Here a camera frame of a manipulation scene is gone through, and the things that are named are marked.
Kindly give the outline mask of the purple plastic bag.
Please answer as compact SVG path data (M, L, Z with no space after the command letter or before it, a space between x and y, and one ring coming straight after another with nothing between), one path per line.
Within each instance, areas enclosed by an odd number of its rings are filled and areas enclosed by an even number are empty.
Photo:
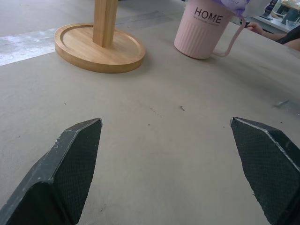
M264 13L268 0L212 0L225 7L237 17L252 17Z

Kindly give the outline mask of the bystander's bare hand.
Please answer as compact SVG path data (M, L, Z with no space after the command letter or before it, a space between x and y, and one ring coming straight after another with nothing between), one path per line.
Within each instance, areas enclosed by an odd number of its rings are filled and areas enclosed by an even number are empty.
M249 23L247 25L247 29L254 32L254 33L257 33L259 35L264 34L264 31L263 31L262 27L258 23L255 23L255 22Z

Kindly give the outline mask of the wooden stand with round base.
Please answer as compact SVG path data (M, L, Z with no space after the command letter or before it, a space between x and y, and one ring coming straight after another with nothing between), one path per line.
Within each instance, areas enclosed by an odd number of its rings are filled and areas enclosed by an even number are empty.
M94 22L57 29L55 51L77 67L100 73L125 73L141 66L143 44L115 28L118 0L95 0Z

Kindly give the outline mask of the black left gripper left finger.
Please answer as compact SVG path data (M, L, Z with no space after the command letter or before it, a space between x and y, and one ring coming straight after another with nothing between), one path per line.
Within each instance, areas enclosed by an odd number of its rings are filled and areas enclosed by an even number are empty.
M77 123L27 172L0 209L0 225L77 225L93 179L102 120Z

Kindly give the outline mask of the pink HOME mug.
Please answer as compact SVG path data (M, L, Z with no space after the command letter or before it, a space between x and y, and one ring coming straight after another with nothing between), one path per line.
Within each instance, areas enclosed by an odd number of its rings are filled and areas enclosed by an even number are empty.
M183 13L174 46L182 54L198 60L208 59L212 54L227 56L239 34L245 28L243 17L225 52L216 52L215 47L234 13L213 0L188 0Z

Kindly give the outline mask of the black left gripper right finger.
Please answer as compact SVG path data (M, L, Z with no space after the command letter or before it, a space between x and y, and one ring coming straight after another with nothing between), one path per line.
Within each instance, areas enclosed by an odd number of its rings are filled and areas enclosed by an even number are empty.
M233 117L243 172L271 225L300 225L300 149L279 129Z

